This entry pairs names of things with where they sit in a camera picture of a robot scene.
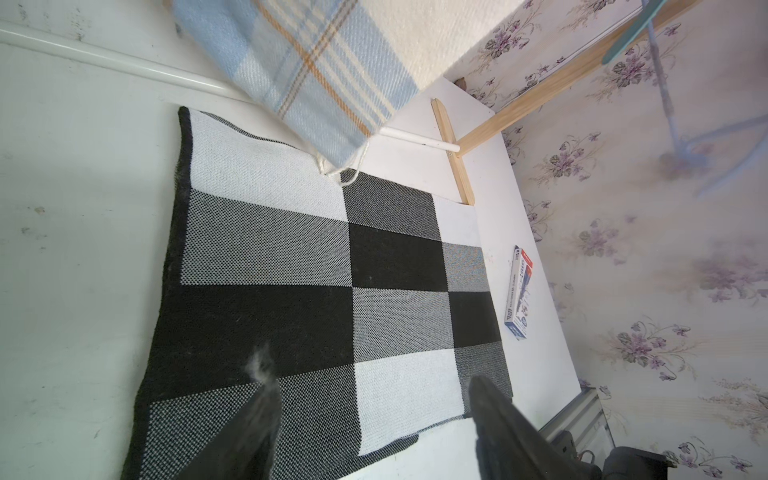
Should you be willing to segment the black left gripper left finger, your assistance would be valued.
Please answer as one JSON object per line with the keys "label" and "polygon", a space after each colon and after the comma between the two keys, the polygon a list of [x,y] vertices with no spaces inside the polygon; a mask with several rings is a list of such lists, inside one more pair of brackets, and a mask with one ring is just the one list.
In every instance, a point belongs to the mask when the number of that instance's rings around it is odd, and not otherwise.
{"label": "black left gripper left finger", "polygon": [[269,479],[281,428],[276,380],[257,391],[177,479]]}

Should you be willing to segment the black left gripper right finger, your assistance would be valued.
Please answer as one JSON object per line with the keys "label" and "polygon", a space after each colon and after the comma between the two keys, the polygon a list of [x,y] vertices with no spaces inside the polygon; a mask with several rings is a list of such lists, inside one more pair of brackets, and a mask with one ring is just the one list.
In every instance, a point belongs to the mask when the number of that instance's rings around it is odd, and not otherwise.
{"label": "black left gripper right finger", "polygon": [[546,441],[484,376],[469,383],[477,431],[476,455],[483,479],[598,479],[600,469],[570,458]]}

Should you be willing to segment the plaid blue cream scarf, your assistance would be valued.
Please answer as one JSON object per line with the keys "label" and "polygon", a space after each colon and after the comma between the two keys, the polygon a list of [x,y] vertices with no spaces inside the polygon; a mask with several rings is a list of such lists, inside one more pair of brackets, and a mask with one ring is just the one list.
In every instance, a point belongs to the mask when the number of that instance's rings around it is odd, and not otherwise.
{"label": "plaid blue cream scarf", "polygon": [[226,75],[332,165],[515,8],[513,1],[170,1]]}

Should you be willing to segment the teal plastic hanger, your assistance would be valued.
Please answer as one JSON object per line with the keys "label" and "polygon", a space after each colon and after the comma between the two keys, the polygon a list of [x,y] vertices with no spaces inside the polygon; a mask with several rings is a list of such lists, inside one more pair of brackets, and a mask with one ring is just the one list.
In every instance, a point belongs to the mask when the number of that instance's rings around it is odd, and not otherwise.
{"label": "teal plastic hanger", "polygon": [[647,28],[665,5],[666,0],[648,0],[642,2],[642,9],[635,17],[634,21],[611,45],[602,57],[601,64],[607,65],[612,62],[619,54],[629,48],[630,44],[638,37],[641,31]]}

